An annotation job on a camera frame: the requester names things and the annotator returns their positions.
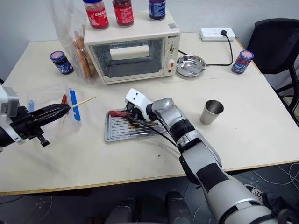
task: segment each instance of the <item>wooden skewer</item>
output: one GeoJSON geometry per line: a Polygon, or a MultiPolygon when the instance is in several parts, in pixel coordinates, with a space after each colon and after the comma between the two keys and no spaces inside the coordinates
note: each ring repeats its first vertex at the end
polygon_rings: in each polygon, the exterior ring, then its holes
{"type": "Polygon", "coordinates": [[[83,103],[86,103],[87,101],[92,100],[92,99],[94,99],[94,98],[96,98],[96,97],[97,97],[97,96],[95,96],[95,97],[91,97],[91,98],[86,99],[86,100],[83,100],[82,102],[77,103],[77,104],[71,106],[71,108],[74,108],[74,107],[79,106],[79,105],[81,105],[81,104],[83,104],[83,103]]]}

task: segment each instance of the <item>blue jar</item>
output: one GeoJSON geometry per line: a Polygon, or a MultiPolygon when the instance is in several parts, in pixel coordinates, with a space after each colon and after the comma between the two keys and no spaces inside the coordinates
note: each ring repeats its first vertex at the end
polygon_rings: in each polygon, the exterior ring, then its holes
{"type": "Polygon", "coordinates": [[[149,17],[162,20],[166,16],[166,0],[149,0],[149,17]]]}
{"type": "Polygon", "coordinates": [[[56,65],[61,74],[68,75],[74,71],[64,52],[55,51],[50,54],[50,59],[56,65]]]}

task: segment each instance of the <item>table surface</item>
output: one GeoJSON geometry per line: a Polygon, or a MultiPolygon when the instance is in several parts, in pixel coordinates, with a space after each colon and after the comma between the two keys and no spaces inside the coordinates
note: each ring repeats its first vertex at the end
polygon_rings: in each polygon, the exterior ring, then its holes
{"type": "MultiPolygon", "coordinates": [[[[171,77],[105,85],[77,81],[76,73],[63,76],[49,60],[62,49],[58,41],[31,42],[4,86],[17,92],[27,104],[32,88],[65,82],[83,100],[98,96],[80,107],[81,129],[47,147],[26,140],[0,154],[0,194],[26,194],[81,189],[126,182],[185,175],[179,152],[167,140],[155,136],[113,143],[104,141],[105,114],[123,108],[130,88],[149,100],[173,98],[190,122],[218,152],[224,170],[233,171],[298,161],[299,129],[264,75],[251,63],[237,75],[231,67],[208,67],[199,77],[171,77]],[[199,116],[210,99],[223,103],[224,112],[205,126],[199,116]]],[[[234,59],[242,50],[232,42],[234,59]]],[[[206,63],[227,63],[227,42],[202,42],[198,33],[181,35],[180,50],[202,57],[206,63]]]]}

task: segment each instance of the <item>glass jar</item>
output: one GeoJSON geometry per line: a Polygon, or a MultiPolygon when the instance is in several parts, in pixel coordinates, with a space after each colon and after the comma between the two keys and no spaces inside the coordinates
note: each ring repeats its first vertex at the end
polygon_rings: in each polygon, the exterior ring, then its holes
{"type": "Polygon", "coordinates": [[[232,66],[232,71],[238,74],[242,74],[253,58],[254,54],[251,51],[241,51],[234,65],[232,66]]]}
{"type": "Polygon", "coordinates": [[[102,0],[83,0],[90,25],[95,29],[109,26],[104,2],[102,0]]]}
{"type": "Polygon", "coordinates": [[[166,16],[166,0],[149,0],[149,17],[153,20],[162,20],[166,16]]]}
{"type": "Polygon", "coordinates": [[[133,25],[134,16],[131,0],[113,0],[117,24],[123,27],[133,25]]]}
{"type": "Polygon", "coordinates": [[[68,75],[74,71],[64,52],[55,51],[50,54],[50,59],[56,65],[61,74],[68,75]]]}

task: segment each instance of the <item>black cable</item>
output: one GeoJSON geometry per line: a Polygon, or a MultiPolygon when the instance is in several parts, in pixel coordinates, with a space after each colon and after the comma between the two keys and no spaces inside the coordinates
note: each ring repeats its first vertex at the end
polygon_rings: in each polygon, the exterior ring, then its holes
{"type": "Polygon", "coordinates": [[[163,124],[163,121],[161,121],[159,118],[157,118],[157,121],[160,122],[160,124],[165,128],[165,130],[169,133],[167,127],[163,124]]]}
{"type": "MultiPolygon", "coordinates": [[[[206,66],[230,66],[233,64],[234,62],[234,57],[233,57],[233,50],[232,50],[232,45],[230,43],[230,40],[228,38],[228,36],[226,35],[226,31],[225,31],[225,34],[221,33],[221,35],[225,36],[228,40],[228,43],[229,43],[229,48],[230,48],[230,54],[231,54],[231,63],[229,64],[206,64],[206,66]]],[[[185,52],[181,51],[181,50],[178,50],[179,53],[182,53],[183,55],[187,55],[185,52]]]]}
{"type": "Polygon", "coordinates": [[[188,182],[188,184],[187,184],[186,190],[184,191],[183,198],[185,198],[185,195],[186,195],[186,193],[187,193],[187,190],[188,190],[189,185],[190,185],[190,182],[188,182]]]}
{"type": "Polygon", "coordinates": [[[14,199],[14,200],[11,200],[11,201],[2,202],[2,203],[0,203],[0,208],[1,208],[1,205],[6,204],[6,203],[10,203],[10,202],[18,201],[18,200],[20,200],[22,197],[24,197],[24,196],[18,197],[18,198],[14,199]]]}
{"type": "Polygon", "coordinates": [[[183,55],[187,55],[185,52],[181,51],[181,50],[178,50],[179,53],[182,53],[183,55]]]}
{"type": "Polygon", "coordinates": [[[207,64],[206,66],[230,66],[230,65],[233,64],[233,62],[234,62],[234,57],[233,57],[232,45],[231,45],[231,43],[230,43],[230,41],[229,41],[228,36],[227,36],[226,34],[225,34],[224,36],[227,38],[228,43],[229,43],[230,54],[231,54],[231,63],[229,63],[229,64],[207,64]]]}
{"type": "Polygon", "coordinates": [[[167,138],[167,137],[166,137],[164,134],[162,134],[161,132],[157,131],[156,129],[152,128],[151,126],[149,126],[149,125],[147,125],[147,124],[145,124],[145,123],[143,123],[143,122],[141,122],[141,121],[138,121],[138,120],[132,118],[129,114],[128,114],[128,117],[129,117],[131,120],[133,120],[133,121],[135,121],[135,122],[137,122],[137,123],[139,123],[139,124],[141,124],[141,125],[144,125],[144,126],[148,127],[149,129],[153,130],[153,131],[156,132],[157,134],[161,135],[163,138],[166,138],[166,139],[167,139],[171,144],[173,144],[175,147],[177,147],[177,145],[176,145],[173,141],[171,141],[169,138],[167,138]]]}

